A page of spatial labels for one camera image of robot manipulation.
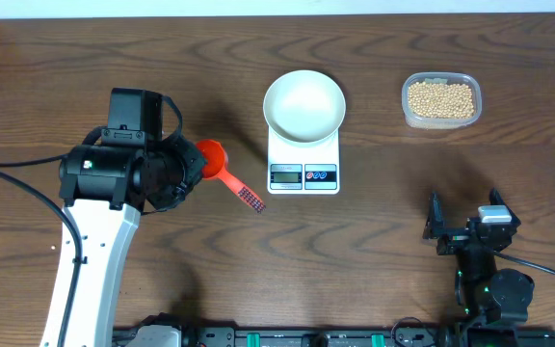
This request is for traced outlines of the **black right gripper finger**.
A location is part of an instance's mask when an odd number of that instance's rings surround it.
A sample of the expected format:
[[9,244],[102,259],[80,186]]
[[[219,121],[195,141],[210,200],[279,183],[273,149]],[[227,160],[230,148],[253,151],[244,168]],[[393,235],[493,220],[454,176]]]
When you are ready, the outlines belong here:
[[513,217],[512,222],[517,222],[518,221],[518,217],[515,214],[515,212],[507,205],[507,203],[504,201],[504,199],[502,198],[500,192],[496,189],[496,188],[492,188],[489,192],[489,202],[490,205],[506,205],[510,212],[511,215]]
[[441,202],[436,192],[429,198],[428,217],[423,231],[424,239],[438,239],[447,234],[445,221],[441,209]]

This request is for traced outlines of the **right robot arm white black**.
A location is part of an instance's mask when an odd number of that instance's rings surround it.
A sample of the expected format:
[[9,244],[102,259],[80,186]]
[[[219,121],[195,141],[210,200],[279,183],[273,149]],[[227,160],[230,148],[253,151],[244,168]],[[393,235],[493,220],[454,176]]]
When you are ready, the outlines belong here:
[[517,326],[528,319],[534,294],[531,277],[498,269],[495,257],[512,244],[520,219],[496,189],[489,204],[464,227],[448,227],[437,193],[431,193],[423,237],[436,240],[436,253],[457,259],[454,291],[466,318],[439,329],[438,346],[516,346]]

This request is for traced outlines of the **red measuring scoop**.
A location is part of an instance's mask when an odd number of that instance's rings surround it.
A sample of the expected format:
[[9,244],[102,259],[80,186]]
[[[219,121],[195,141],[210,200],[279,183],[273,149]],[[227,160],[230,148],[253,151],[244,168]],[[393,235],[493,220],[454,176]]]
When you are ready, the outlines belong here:
[[201,140],[196,143],[207,164],[202,168],[204,179],[220,180],[235,196],[256,213],[262,213],[266,205],[263,200],[227,168],[228,156],[222,144],[215,140]]

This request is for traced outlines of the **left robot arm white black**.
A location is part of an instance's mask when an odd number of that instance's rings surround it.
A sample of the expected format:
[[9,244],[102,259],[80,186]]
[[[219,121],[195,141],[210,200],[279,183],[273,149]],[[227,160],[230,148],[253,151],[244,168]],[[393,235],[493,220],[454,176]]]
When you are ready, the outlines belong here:
[[62,247],[41,345],[111,344],[122,270],[145,206],[174,209],[201,182],[207,162],[180,127],[164,135],[164,107],[177,108],[160,93],[112,89],[107,123],[62,160]]

